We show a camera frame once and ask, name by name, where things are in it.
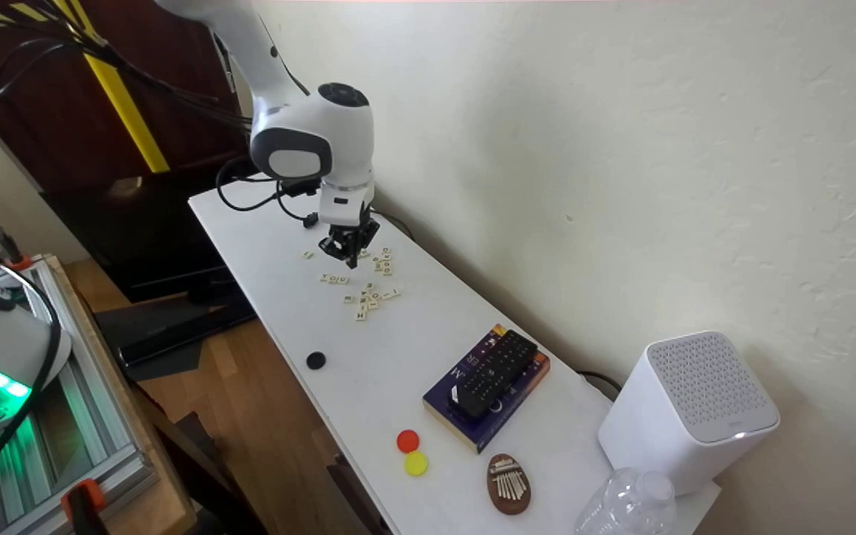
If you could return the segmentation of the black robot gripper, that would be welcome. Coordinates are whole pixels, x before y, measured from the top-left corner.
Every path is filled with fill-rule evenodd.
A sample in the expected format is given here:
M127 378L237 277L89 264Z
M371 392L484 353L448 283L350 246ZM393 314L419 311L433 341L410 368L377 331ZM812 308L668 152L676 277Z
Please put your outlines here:
M319 216L328 227L350 227L355 243L350 243L350 255L347 255L347 243L334 234L325 234L319 246L334 259L341 259L341 261L347 259L347 267L358 267L361 255L367 253L367 246L375 241L381 230L375 216L364 222L364 212L370 207L371 195L375 195L371 183L355 188L355 189L334 188L334 183L320 188Z

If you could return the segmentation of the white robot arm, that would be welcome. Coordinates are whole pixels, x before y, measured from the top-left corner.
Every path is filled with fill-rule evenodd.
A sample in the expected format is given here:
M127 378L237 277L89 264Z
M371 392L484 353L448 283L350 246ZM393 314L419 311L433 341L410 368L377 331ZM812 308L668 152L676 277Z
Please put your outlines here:
M319 188L319 221L331 227L320 249L358 264L377 234L370 97L347 82L300 87L249 0L154 2L209 27L230 50L249 87L252 167L292 188Z

